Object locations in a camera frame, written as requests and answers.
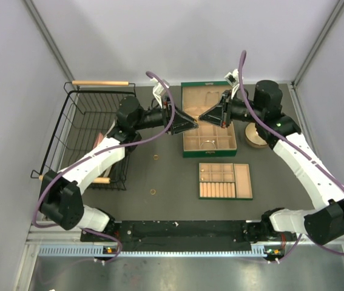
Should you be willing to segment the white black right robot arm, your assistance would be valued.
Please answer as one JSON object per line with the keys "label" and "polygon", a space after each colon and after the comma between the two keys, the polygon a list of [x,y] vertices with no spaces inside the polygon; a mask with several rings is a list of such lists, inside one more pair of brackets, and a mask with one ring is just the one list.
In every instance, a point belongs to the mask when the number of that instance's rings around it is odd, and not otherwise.
{"label": "white black right robot arm", "polygon": [[318,159],[297,123],[282,113],[282,96],[279,85],[270,80],[256,83],[252,100],[245,90],[226,90],[219,102],[199,119],[221,128],[232,121],[255,124],[259,137],[291,169],[314,207],[313,210],[280,207],[265,212],[261,234],[273,240],[282,232],[299,233],[323,246],[344,235],[344,186]]}

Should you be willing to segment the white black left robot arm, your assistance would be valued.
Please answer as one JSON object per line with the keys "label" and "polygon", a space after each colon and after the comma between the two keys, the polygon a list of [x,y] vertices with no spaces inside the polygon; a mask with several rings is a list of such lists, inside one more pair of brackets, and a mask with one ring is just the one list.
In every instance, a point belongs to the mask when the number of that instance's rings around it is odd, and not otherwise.
{"label": "white black left robot arm", "polygon": [[140,130],[154,127],[174,135],[196,129],[198,123],[170,101],[145,110],[135,96],[123,98],[113,125],[93,150],[59,172],[50,170],[43,176],[37,211],[64,230],[90,229],[101,240],[111,239],[113,218],[84,205],[82,195],[104,172],[144,143]]}

